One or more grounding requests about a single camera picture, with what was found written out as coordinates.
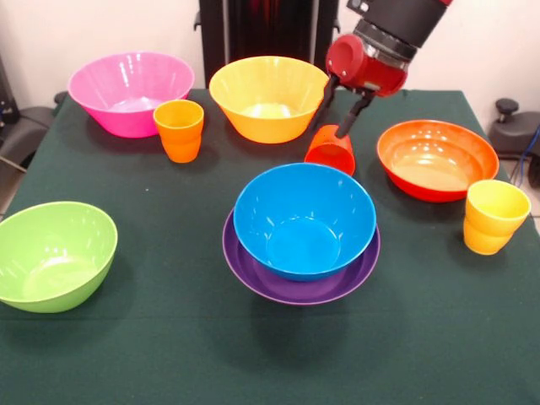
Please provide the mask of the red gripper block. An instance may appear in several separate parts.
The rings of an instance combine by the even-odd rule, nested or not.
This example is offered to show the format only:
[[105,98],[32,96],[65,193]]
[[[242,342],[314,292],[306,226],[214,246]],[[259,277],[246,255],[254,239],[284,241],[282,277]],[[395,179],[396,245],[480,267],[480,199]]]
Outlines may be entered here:
[[336,138],[347,136],[359,114],[376,96],[394,95],[405,84],[408,65],[401,61],[391,65],[390,57],[371,45],[365,45],[353,34],[338,37],[328,49],[326,68],[330,74],[324,87],[321,103],[310,121],[310,130],[315,131],[326,116],[338,85],[348,89],[363,89],[344,121],[335,132]]

